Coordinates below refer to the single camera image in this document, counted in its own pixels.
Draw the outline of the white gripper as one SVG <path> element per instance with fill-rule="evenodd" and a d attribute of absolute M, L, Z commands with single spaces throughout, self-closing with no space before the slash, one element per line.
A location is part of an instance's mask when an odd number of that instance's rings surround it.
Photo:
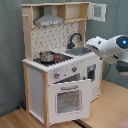
<path fill-rule="evenodd" d="M 106 54 L 103 52 L 103 46 L 106 44 L 106 40 L 97 36 L 96 38 L 89 39 L 85 46 L 97 54 L 99 57 L 105 57 Z"/>

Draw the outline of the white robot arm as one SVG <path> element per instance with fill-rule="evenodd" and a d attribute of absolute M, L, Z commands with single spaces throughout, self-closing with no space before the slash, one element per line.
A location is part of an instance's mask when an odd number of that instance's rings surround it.
<path fill-rule="evenodd" d="M 109 40 L 97 36 L 89 39 L 85 46 L 107 63 L 115 63 L 117 71 L 128 76 L 128 36 L 118 35 Z"/>

